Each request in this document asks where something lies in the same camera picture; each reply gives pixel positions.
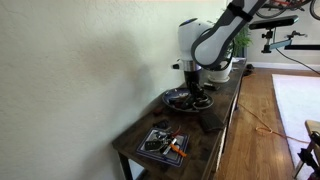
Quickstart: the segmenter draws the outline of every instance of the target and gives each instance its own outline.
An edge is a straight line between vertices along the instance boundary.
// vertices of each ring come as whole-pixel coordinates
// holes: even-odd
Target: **white wall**
[[[293,30],[300,33],[307,34],[308,37],[294,37],[292,44],[320,44],[320,21],[315,20],[309,13],[309,5],[304,6],[305,12],[287,10],[279,17],[298,15],[299,21],[292,26],[277,28],[276,41],[286,40],[284,38],[287,34],[291,34]],[[262,20],[255,16],[253,21]],[[285,69],[305,69],[302,65],[290,61],[280,55],[276,50],[271,54],[262,54],[266,39],[262,39],[261,35],[265,34],[266,30],[252,30],[250,31],[253,44],[248,48],[248,63],[253,63],[256,66],[269,66],[272,68]],[[308,64],[317,70],[320,70],[320,51],[292,51],[279,48],[285,55]]]
[[[178,25],[223,7],[1,0],[0,179],[122,179],[112,140],[183,82]]]

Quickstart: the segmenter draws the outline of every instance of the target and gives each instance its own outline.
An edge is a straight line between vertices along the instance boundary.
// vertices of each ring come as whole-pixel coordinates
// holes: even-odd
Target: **wire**
[[[284,134],[278,133],[276,131],[273,131],[267,124],[265,124],[257,115],[253,114],[250,110],[248,110],[246,107],[244,107],[242,104],[238,103],[241,107],[243,107],[246,111],[248,111],[251,115],[253,115],[255,118],[257,118],[265,127],[256,127],[256,131],[263,133],[263,131],[267,131],[269,134],[276,134],[282,138],[285,139],[292,139],[294,141],[300,142],[300,143],[305,143],[305,144],[309,144],[310,142],[307,141],[302,141],[290,136],[286,136]]]
[[[277,28],[274,28],[273,43],[275,42],[276,32],[277,32]],[[311,71],[313,71],[313,72],[317,73],[318,75],[320,75],[320,73],[319,73],[318,71],[312,69],[311,67],[307,66],[306,64],[303,64],[302,62],[300,62],[300,61],[298,61],[298,60],[295,60],[295,59],[292,59],[292,58],[286,56],[286,55],[283,54],[281,51],[279,51],[278,48],[276,48],[276,50],[277,50],[283,57],[285,57],[285,58],[287,58],[287,59],[289,59],[289,60],[291,60],[291,61],[294,61],[294,62],[296,62],[296,63],[299,63],[299,64],[305,66],[306,68],[310,69]]]

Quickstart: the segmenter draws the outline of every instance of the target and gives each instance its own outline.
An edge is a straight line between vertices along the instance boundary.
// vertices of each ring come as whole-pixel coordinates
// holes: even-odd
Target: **baseboard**
[[[295,70],[310,70],[301,64],[287,64],[287,63],[263,63],[263,62],[247,62],[258,68],[272,68],[272,69],[295,69]],[[307,64],[316,71],[320,71],[320,65],[318,64]]]

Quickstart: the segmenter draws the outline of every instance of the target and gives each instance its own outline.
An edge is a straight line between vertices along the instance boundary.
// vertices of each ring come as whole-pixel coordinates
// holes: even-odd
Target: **metal stand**
[[[315,171],[314,175],[319,177],[319,166],[316,163],[316,161],[313,159],[311,152],[316,145],[320,145],[320,133],[313,131],[312,134],[310,135],[310,138],[311,138],[311,142],[308,145],[307,149],[301,148],[301,152],[298,153],[301,160],[293,172],[294,179],[297,178],[297,175],[299,174],[304,163],[306,163],[308,166],[311,166],[312,169]]]
[[[271,43],[270,44],[270,39],[273,38],[273,31],[271,31],[271,29],[269,29],[269,31],[267,32],[267,34],[262,34],[262,38],[266,38],[267,39],[267,43],[264,45],[263,50],[261,51],[262,53],[271,53],[272,49],[277,49],[283,46],[287,46],[290,45],[292,40],[289,38],[288,40],[284,40],[284,41],[280,41],[280,42],[276,42],[276,43]]]
[[[302,44],[302,45],[288,45],[284,47],[285,50],[320,50],[320,45]]]

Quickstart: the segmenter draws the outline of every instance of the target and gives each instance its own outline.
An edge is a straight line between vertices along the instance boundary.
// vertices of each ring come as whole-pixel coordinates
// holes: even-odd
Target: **orange cable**
[[[246,107],[244,107],[242,104],[238,103],[240,106],[242,106],[246,111],[248,111],[251,115],[253,115],[254,117],[256,117],[265,127],[256,127],[256,131],[258,132],[262,132],[262,130],[264,131],[267,131],[268,133],[270,134],[276,134],[282,138],[286,138],[286,139],[292,139],[294,141],[297,141],[297,142],[300,142],[300,143],[305,143],[305,144],[309,144],[310,142],[307,142],[307,141],[302,141],[302,140],[299,140],[299,139],[296,139],[296,138],[293,138],[293,137],[290,137],[290,136],[286,136],[284,134],[281,134],[281,133],[278,133],[278,132],[275,132],[273,131],[268,125],[266,125],[257,115],[253,114],[250,110],[248,110]]]

